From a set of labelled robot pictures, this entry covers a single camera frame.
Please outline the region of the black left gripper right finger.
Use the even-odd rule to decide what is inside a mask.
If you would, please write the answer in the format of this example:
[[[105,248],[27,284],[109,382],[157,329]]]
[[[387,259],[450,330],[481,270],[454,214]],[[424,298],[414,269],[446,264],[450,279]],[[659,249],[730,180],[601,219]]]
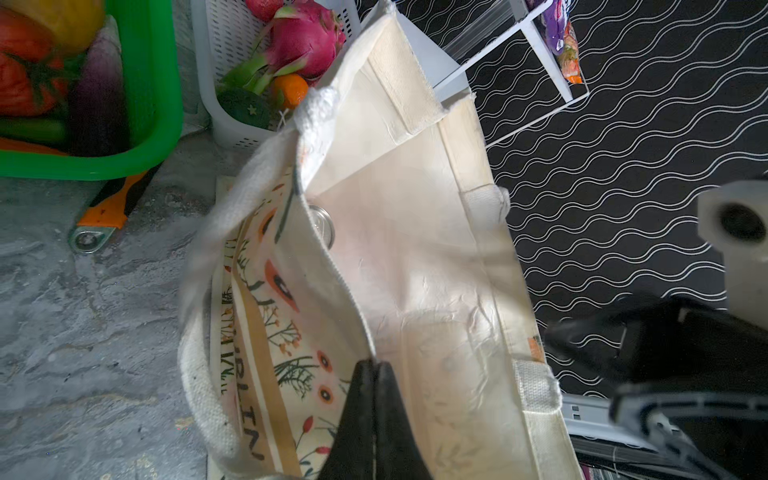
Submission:
[[[416,444],[392,366],[375,368],[375,478],[432,480]]]

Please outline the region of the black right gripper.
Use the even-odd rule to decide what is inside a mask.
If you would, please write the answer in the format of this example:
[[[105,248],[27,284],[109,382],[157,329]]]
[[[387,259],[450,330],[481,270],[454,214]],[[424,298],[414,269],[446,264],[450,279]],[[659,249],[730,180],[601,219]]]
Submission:
[[[767,332],[698,302],[631,295],[548,327],[617,388],[610,421],[705,479],[767,476]]]

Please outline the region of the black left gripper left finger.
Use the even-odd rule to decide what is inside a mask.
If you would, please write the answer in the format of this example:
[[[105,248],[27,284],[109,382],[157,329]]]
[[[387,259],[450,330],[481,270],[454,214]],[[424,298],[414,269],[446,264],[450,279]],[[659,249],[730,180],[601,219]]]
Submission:
[[[374,364],[356,364],[337,434],[318,476],[327,479],[374,478]]]

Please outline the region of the cream floral tote bag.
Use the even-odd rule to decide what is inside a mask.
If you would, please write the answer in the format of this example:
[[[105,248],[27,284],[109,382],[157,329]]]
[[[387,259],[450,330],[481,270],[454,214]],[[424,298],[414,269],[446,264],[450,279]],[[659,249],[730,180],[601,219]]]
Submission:
[[[508,209],[472,93],[439,100],[379,2],[188,254],[179,366],[218,472],[319,479],[371,360],[432,479],[580,478]]]

